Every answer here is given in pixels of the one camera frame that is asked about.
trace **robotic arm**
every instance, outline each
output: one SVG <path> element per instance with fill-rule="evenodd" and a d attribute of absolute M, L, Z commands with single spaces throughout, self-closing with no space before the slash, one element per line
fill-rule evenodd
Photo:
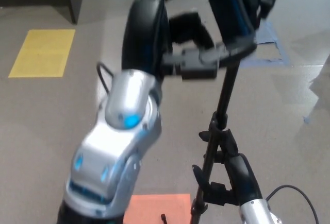
<path fill-rule="evenodd" d="M 130 9 L 123 42 L 122 71 L 114 76 L 111 91 L 100 104 L 94 128 L 73 156 L 57 224 L 123 223 L 141 160 L 161 134 L 159 105 L 165 76 L 209 79 L 216 78 L 219 68 L 228 68 L 223 87 L 225 93 L 213 120 L 217 121 L 220 136 L 223 135 L 225 125 L 220 121 L 226 116 L 239 62 L 256 49 L 254 32 L 258 23 L 251 23 L 251 15 L 257 13 L 259 6 L 250 5 L 247 13 L 244 5 L 252 4 L 251 0 L 245 0 L 246 4 L 242 0 L 209 0 L 224 43 L 173 55 L 171 19 L 167 17 L 164 1 L 135 0 Z M 212 184 L 203 188 L 201 183 L 208 183 L 218 146 L 228 152 L 232 145 L 227 143 L 229 146 L 226 147 L 216 138 L 219 137 L 211 132 L 206 166 L 201 171 L 194 169 L 200 189 L 192 207 L 193 217 L 205 211 L 204 201 L 214 190 Z M 248 168 L 244 158 L 235 154 L 224 164 L 235 193 L 240 190 L 241 176 L 247 178 L 246 183 L 251 182 L 252 171 L 240 171 Z M 260 191 L 257 183 L 255 191 Z M 256 194 L 255 199 L 233 203 L 240 205 L 245 223 L 274 224 L 261 193 Z M 198 221 L 199 217 L 192 218 L 191 223 Z"/>
<path fill-rule="evenodd" d="M 121 223 L 141 160 L 161 134 L 160 102 L 155 77 L 137 70 L 114 77 L 94 128 L 73 157 L 59 224 Z"/>

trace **tripod leg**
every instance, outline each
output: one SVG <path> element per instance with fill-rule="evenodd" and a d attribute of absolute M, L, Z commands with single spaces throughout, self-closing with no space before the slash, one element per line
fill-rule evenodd
<path fill-rule="evenodd" d="M 223 81 L 222 91 L 221 91 L 216 115 L 214 119 L 212 118 L 211 121 L 211 122 L 216 122 L 217 129 L 219 130 L 224 130 L 226 128 L 226 123 L 227 123 L 226 113 L 227 113 L 229 100 L 234 88 L 234 83 L 237 76 L 238 68 L 239 65 L 226 69 L 226 75 Z M 218 140 L 220 139 L 220 137 L 217 137 L 212 132 L 210 134 L 210 137 L 208 138 L 209 141 L 207 144 L 206 154 L 203 163 L 203 174 L 207 181 L 210 179 L 214 160 L 218 152 L 218 147 L 220 145 L 220 142 Z M 196 198 L 194 199 L 191 207 L 190 224 L 198 224 L 201 215 L 206 211 L 206 209 L 207 209 L 207 205 L 205 205 L 203 199 L 203 191 L 200 187 L 198 187 Z"/>
<path fill-rule="evenodd" d="M 182 44 L 192 40 L 198 48 L 214 47 L 213 40 L 197 12 L 172 17 L 169 24 L 172 42 Z"/>

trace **tripod clamp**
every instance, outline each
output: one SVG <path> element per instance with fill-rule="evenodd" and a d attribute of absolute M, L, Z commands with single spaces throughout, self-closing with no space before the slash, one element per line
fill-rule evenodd
<path fill-rule="evenodd" d="M 161 68 L 164 75 L 181 75 L 183 80 L 215 79 L 219 68 L 239 64 L 256 48 L 254 35 L 245 36 L 208 50 L 194 48 L 183 50 L 180 55 L 164 54 Z"/>
<path fill-rule="evenodd" d="M 217 121 L 217 113 L 214 112 L 209 125 L 209 130 L 200 132 L 200 137 L 204 142 L 208 142 L 210 136 L 212 135 L 217 141 L 219 141 L 219 145 L 222 147 L 220 151 L 217 151 L 217 154 L 214 158 L 215 163 L 224 164 L 225 161 L 229 158 L 233 158 L 239 155 L 238 147 L 231 130 L 222 130 L 222 127 L 226 127 L 226 123 L 227 115 L 225 115 L 225 118 L 222 119 L 221 123 L 219 124 Z M 224 206 L 225 204 L 238 206 L 238 201 L 235 198 L 235 194 L 232 189 L 227 190 L 224 184 L 216 182 L 209 183 L 206 180 L 202 169 L 196 165 L 193 165 L 192 168 L 197 183 L 203 191 L 203 199 L 205 202 L 221 206 Z"/>

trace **silver robot arm segment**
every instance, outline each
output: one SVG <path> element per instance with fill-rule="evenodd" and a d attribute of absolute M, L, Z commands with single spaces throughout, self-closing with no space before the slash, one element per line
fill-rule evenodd
<path fill-rule="evenodd" d="M 141 160 L 161 134 L 160 102 L 154 76 L 138 70 L 115 75 L 94 128 L 73 157 L 64 194 L 69 207 L 94 218 L 125 213 Z"/>

